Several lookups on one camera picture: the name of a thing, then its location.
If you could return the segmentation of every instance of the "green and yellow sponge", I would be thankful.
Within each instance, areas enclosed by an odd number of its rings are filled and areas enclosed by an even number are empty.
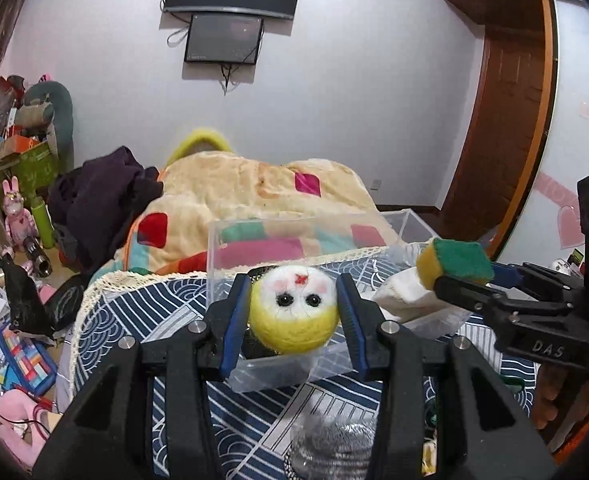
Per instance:
[[[485,285],[494,272],[477,242],[459,242],[434,238],[417,258],[417,273],[424,287],[433,290],[443,274]]]

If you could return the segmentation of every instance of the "felted doll head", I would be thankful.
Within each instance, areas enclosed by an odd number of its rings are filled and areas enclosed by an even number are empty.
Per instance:
[[[335,283],[321,270],[275,267],[252,285],[250,327],[264,346],[278,353],[319,348],[338,322]]]

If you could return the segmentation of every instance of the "pink rabbit figurine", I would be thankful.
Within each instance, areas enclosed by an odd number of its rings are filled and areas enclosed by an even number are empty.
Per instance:
[[[29,236],[38,236],[39,232],[30,211],[23,207],[23,197],[18,192],[18,179],[12,177],[12,188],[7,180],[3,181],[3,210],[6,214],[6,235],[11,245],[23,251],[23,240]]]

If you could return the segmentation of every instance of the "green bottle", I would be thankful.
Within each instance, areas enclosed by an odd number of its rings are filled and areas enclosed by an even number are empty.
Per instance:
[[[44,249],[54,247],[54,228],[52,227],[52,222],[50,222],[50,215],[46,209],[46,204],[40,196],[33,200],[32,216],[34,217],[36,228],[39,231],[41,245],[43,245]]]

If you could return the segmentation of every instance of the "silver bolt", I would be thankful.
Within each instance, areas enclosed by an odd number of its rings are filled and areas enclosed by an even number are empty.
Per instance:
[[[132,337],[131,335],[124,335],[117,344],[119,345],[119,348],[129,350],[134,346],[135,343],[136,340],[134,339],[134,337]]]
[[[470,342],[470,340],[462,335],[456,335],[455,337],[453,337],[453,345],[455,345],[455,348],[459,348],[460,350],[465,350],[470,348],[470,345],[472,343]]]
[[[399,323],[396,321],[384,321],[381,323],[380,327],[382,332],[385,332],[386,334],[396,334],[399,332]]]
[[[206,331],[208,325],[202,319],[197,319],[188,325],[188,330],[193,334],[201,334]]]

